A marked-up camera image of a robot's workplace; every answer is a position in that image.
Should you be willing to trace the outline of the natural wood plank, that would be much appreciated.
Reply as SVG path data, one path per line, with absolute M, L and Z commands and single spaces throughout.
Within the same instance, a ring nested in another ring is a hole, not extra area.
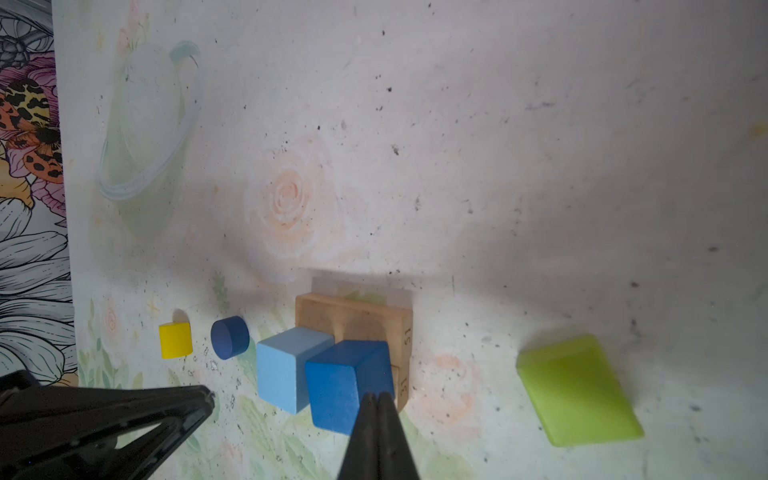
M 385 341 L 397 369 L 397 387 L 407 384 L 414 333 L 411 310 L 307 293 L 296 297 L 295 320 L 298 327 L 330 334 L 336 342 Z
M 405 362 L 401 366 L 392 365 L 392 375 L 396 408 L 402 412 L 409 400 L 410 362 Z

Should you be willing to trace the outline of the yellow wooden block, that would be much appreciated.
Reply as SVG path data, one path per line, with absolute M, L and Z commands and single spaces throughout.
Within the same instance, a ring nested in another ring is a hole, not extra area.
M 188 322 L 160 325 L 158 334 L 163 359 L 182 358 L 193 352 L 191 327 Z

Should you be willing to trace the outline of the dark blue wooden cylinder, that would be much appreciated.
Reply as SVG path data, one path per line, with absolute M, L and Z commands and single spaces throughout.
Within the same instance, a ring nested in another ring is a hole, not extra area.
M 242 317 L 231 316 L 212 324 L 210 340 L 215 354 L 221 360 L 228 360 L 247 351 L 250 333 Z

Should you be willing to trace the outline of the lime green wooden cube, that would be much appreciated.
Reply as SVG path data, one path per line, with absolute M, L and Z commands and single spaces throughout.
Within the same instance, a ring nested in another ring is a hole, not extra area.
M 644 430 L 592 335 L 519 354 L 517 373 L 555 447 L 638 440 Z

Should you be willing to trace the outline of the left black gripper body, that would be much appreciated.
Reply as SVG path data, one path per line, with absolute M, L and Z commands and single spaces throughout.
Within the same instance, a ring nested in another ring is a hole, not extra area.
M 44 387 L 26 370 L 1 377 L 3 479 L 118 479 L 114 439 L 102 438 L 94 393 Z

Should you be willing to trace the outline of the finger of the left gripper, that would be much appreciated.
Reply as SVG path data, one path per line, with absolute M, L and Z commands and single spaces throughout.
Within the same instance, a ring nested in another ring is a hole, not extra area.
M 71 443 L 61 479 L 147 479 L 210 415 L 150 418 L 111 425 Z
M 214 395 L 205 386 L 169 387 L 143 390 L 78 389 L 96 394 L 105 403 L 103 427 L 130 421 L 148 421 L 154 417 L 183 416 L 192 413 L 212 414 Z

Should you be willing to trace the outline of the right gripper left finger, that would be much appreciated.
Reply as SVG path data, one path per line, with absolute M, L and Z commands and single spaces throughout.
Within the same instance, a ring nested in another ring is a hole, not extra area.
M 378 478 L 378 397 L 366 393 L 338 474 L 339 480 Z

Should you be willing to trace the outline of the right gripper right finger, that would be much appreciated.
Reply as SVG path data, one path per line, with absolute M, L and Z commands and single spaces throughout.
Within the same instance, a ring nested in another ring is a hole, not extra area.
M 377 399 L 377 471 L 381 480 L 419 480 L 394 397 L 382 392 Z

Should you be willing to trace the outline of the dark blue wooden cube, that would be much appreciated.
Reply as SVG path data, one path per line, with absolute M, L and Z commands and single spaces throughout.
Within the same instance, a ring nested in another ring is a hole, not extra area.
M 315 427 L 349 435 L 365 394 L 394 393 L 389 347 L 384 341 L 344 340 L 305 364 Z

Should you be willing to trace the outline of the light blue wooden cube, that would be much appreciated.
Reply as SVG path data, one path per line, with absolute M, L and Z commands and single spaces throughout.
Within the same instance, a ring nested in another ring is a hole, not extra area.
M 309 405 L 306 361 L 335 344 L 330 334 L 294 327 L 256 345 L 258 394 L 267 403 L 297 414 Z

